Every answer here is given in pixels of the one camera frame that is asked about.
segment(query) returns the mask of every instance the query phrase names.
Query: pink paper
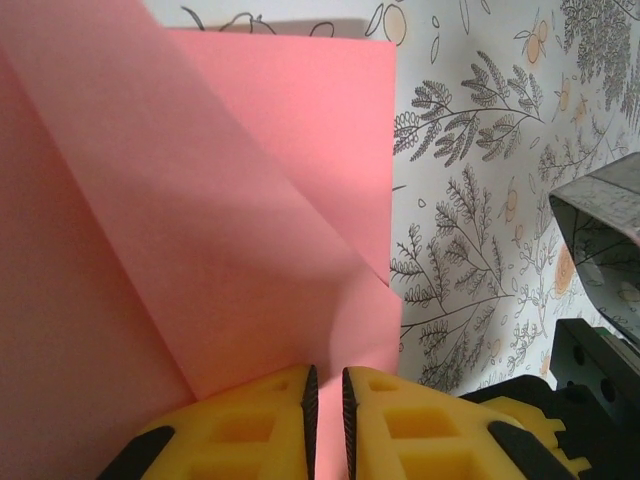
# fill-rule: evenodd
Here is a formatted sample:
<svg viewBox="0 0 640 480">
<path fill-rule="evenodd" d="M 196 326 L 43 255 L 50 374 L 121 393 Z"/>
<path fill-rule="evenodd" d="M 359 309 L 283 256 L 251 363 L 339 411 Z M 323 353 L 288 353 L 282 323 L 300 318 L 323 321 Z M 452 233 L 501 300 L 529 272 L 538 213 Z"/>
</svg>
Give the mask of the pink paper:
<svg viewBox="0 0 640 480">
<path fill-rule="evenodd" d="M 95 478 L 194 400 L 0 51 L 0 478 Z"/>
<path fill-rule="evenodd" d="M 388 282 L 395 46 L 172 34 L 225 107 Z"/>
<path fill-rule="evenodd" d="M 332 41 L 340 51 L 342 42 Z M 302 195 L 285 176 L 285 171 L 295 170 L 287 167 L 287 161 L 299 150 L 282 150 L 282 158 L 288 155 L 289 160 L 270 156 L 279 153 L 277 145 L 269 145 L 266 137 L 257 141 L 254 136 L 258 135 L 253 133 L 256 123 L 240 114 L 234 118 L 232 106 L 227 108 L 220 100 L 221 93 L 211 83 L 210 74 L 202 76 L 202 65 L 192 65 L 184 55 L 184 44 L 174 43 L 143 7 L 128 0 L 90 5 L 80 0 L 51 5 L 10 3 L 0 18 L 0 43 L 42 119 L 37 125 L 31 111 L 28 128 L 3 138 L 0 148 L 6 142 L 23 151 L 20 162 L 6 167 L 10 172 L 22 172 L 14 172 L 13 178 L 25 174 L 36 181 L 38 175 L 46 174 L 18 170 L 29 168 L 33 156 L 47 165 L 56 163 L 59 172 L 64 172 L 60 163 L 66 163 L 197 397 L 284 366 L 316 363 L 325 379 L 333 379 L 328 385 L 334 385 L 321 391 L 319 431 L 323 433 L 317 478 L 337 478 L 344 468 L 344 443 L 335 379 L 345 365 L 395 369 L 400 301 L 344 241 L 343 236 L 354 243 L 363 241 L 355 235 L 358 232 L 333 217 L 330 225 L 309 203 L 304 195 L 313 198 L 314 205 L 330 217 L 334 207 L 331 202 L 323 203 L 317 185 L 310 182 L 305 186 L 298 179 L 297 185 L 305 192 Z M 350 60 L 353 58 L 345 55 L 345 63 Z M 13 90 L 16 86 L 7 85 L 3 90 L 11 97 L 15 92 L 9 86 Z M 20 108 L 25 109 L 24 100 L 21 102 Z M 14 113 L 3 111 L 0 117 L 10 124 Z M 43 127 L 50 139 L 45 138 Z M 43 138 L 41 152 L 27 149 L 35 148 L 27 144 L 36 131 Z M 55 148 L 62 158 L 55 154 Z M 56 180 L 57 175 L 48 180 Z M 65 227 L 77 228 L 78 235 L 87 229 L 83 234 L 93 255 L 89 257 L 115 268 L 114 257 L 106 256 L 109 249 L 97 226 L 89 223 L 86 207 L 82 207 L 83 220 L 66 220 L 59 214 L 66 207 L 55 195 L 64 198 L 73 192 L 68 179 L 66 182 L 51 186 L 51 191 L 33 190 L 33 201 L 42 209 L 37 216 L 28 217 L 33 225 L 20 227 L 24 218 L 8 216 L 10 222 L 16 222 L 17 230 L 26 230 L 25 236 L 45 232 L 52 238 L 33 246 L 43 258 L 32 260 L 31 268 L 37 272 L 47 265 L 45 259 L 65 258 L 56 250 L 63 247 L 57 245 L 67 248 L 67 256 L 73 245 L 78 251 L 74 259 L 84 261 L 82 248 L 63 236 L 68 232 L 55 222 L 57 218 Z M 15 205 L 14 197 L 20 198 L 20 192 L 7 189 L 4 204 Z M 72 200 L 80 202 L 78 195 L 69 203 Z M 18 235 L 4 239 L 2 251 L 9 252 L 7 262 L 27 255 L 11 243 L 19 239 Z M 103 245 L 103 257 L 91 250 L 99 245 Z M 368 251 L 363 243 L 359 247 Z M 12 458 L 18 477 L 23 473 L 20 468 L 24 469 L 20 466 L 39 458 L 45 444 L 61 472 L 75 474 L 81 469 L 79 464 L 87 471 L 95 468 L 98 457 L 103 458 L 108 449 L 101 450 L 103 444 L 96 441 L 95 457 L 70 458 L 70 438 L 75 436 L 84 446 L 89 434 L 106 435 L 107 425 L 115 425 L 114 430 L 121 434 L 123 424 L 130 425 L 134 417 L 145 420 L 155 409 L 188 401 L 180 377 L 166 359 L 149 364 L 150 359 L 162 357 L 162 348 L 154 343 L 155 331 L 145 324 L 149 318 L 140 305 L 128 313 L 117 310 L 118 302 L 136 300 L 131 284 L 122 272 L 118 280 L 115 273 L 104 273 L 86 262 L 82 265 L 87 271 L 60 260 L 56 270 L 45 268 L 49 274 L 46 281 L 29 276 L 12 286 L 16 291 L 3 290 L 3 295 L 14 301 L 6 318 L 18 329 L 15 338 L 8 340 L 11 348 L 0 352 L 2 363 L 8 364 L 6 378 L 13 381 L 3 385 L 13 392 L 7 397 L 10 404 L 6 411 L 19 414 L 20 426 L 27 430 L 25 444 L 13 438 L 3 451 Z M 22 263 L 9 262 L 3 274 L 15 276 L 21 268 Z M 84 278 L 80 285 L 93 295 L 107 287 L 89 279 L 94 275 L 96 282 L 112 279 L 113 290 L 107 290 L 113 291 L 117 300 L 103 301 L 114 310 L 108 311 L 81 290 L 74 283 L 78 277 L 73 275 Z M 56 281 L 60 285 L 54 289 L 51 285 Z M 46 312 L 33 317 L 29 328 L 17 325 L 29 315 L 25 297 L 37 299 L 37 305 L 53 302 L 63 313 L 49 317 L 47 306 Z M 89 322 L 87 315 L 96 310 L 100 313 L 90 322 L 98 325 L 94 328 L 84 323 L 85 329 L 79 329 L 78 321 Z M 73 329 L 69 335 L 67 325 Z M 138 338 L 135 332 L 145 330 L 143 338 Z M 47 343 L 49 333 L 42 338 L 42 332 L 50 331 L 60 335 L 59 349 Z M 101 350 L 96 343 L 102 337 Z M 29 348 L 36 349 L 38 355 L 32 358 Z M 76 361 L 71 362 L 68 354 L 59 350 L 74 352 Z M 83 368 L 76 373 L 73 369 L 79 364 Z M 117 405 L 130 407 L 106 408 L 94 421 L 88 414 L 93 403 L 83 410 L 78 402 L 108 397 L 106 380 L 113 382 L 114 391 L 124 388 L 136 399 L 130 404 L 126 403 L 128 398 L 120 399 L 122 403 Z M 21 392 L 39 391 L 36 386 L 40 385 L 46 392 L 52 388 L 63 392 L 34 397 L 33 404 L 22 405 Z M 157 396 L 165 387 L 166 396 Z M 34 408 L 36 402 L 42 413 L 40 422 L 34 424 L 25 408 Z M 85 423 L 78 426 L 76 422 Z M 73 425 L 72 437 L 63 436 L 49 445 L 38 436 L 43 429 L 50 429 L 52 433 L 46 438 L 56 438 L 58 425 Z M 42 468 L 38 464 L 34 471 Z"/>
</svg>

